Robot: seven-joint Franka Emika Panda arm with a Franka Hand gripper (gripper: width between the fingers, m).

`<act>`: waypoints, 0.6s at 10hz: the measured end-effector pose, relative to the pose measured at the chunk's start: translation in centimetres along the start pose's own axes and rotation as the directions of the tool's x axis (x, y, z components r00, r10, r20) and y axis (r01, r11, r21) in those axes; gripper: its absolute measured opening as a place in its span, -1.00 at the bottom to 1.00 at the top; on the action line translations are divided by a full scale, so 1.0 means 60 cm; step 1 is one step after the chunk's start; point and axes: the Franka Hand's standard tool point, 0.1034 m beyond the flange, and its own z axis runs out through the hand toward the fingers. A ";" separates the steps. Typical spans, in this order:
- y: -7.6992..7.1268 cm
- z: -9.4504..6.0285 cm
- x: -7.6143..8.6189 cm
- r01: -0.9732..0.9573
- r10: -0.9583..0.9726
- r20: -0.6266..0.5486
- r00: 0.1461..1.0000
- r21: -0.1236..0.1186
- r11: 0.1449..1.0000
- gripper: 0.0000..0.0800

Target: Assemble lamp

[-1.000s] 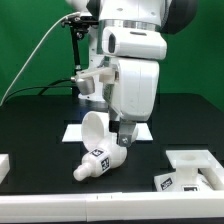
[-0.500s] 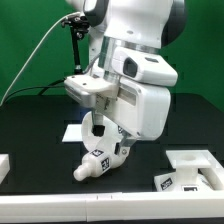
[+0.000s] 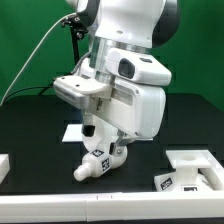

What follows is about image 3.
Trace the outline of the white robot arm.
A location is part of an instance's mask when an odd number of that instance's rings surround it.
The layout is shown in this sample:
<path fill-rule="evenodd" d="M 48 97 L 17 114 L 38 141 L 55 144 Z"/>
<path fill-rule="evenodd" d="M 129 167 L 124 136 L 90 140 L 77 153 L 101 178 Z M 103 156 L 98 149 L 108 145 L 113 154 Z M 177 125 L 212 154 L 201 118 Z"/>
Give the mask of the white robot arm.
<path fill-rule="evenodd" d="M 151 55 L 179 22 L 178 0 L 74 0 L 89 52 L 53 82 L 82 111 L 82 139 L 94 152 L 123 152 L 159 132 L 171 72 Z"/>

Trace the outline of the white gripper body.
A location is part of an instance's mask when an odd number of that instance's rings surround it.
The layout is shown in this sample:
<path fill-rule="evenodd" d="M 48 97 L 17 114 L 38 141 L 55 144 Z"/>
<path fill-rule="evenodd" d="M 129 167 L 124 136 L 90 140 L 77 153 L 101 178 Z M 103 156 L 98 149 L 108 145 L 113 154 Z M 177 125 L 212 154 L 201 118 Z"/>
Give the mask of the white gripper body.
<path fill-rule="evenodd" d="M 59 98 L 133 138 L 153 138 L 159 131 L 166 101 L 161 87 L 124 79 L 110 86 L 75 75 L 59 77 L 53 86 Z"/>

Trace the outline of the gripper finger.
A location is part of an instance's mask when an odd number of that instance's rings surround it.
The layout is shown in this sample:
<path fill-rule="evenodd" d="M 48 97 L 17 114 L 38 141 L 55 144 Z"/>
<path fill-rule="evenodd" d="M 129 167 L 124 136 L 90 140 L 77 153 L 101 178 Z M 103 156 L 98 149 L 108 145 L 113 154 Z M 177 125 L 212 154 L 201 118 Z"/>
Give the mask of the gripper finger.
<path fill-rule="evenodd" d="M 117 140 L 110 144 L 109 154 L 113 156 L 121 156 L 123 154 L 124 147 L 128 144 L 128 138 L 125 132 L 118 131 L 117 135 Z"/>
<path fill-rule="evenodd" d="M 85 137 L 92 137 L 95 132 L 95 123 L 94 117 L 92 114 L 84 114 L 83 115 L 83 127 L 82 127 L 82 134 Z"/>

